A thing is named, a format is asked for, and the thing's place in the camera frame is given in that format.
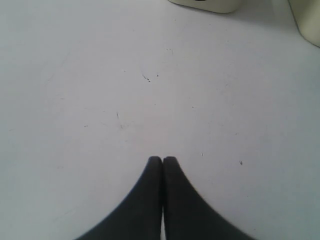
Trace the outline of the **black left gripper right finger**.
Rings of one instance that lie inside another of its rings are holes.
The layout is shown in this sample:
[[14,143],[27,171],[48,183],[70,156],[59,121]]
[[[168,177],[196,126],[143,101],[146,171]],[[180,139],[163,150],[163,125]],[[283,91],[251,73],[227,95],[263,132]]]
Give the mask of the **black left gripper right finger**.
[[198,194],[173,156],[163,159],[164,229],[167,240],[250,240]]

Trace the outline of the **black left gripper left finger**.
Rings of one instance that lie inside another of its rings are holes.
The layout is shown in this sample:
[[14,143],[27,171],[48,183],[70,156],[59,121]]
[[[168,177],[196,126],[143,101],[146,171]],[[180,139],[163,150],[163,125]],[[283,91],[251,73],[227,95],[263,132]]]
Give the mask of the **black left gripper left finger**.
[[159,240],[163,215],[163,162],[151,156],[122,202],[79,240]]

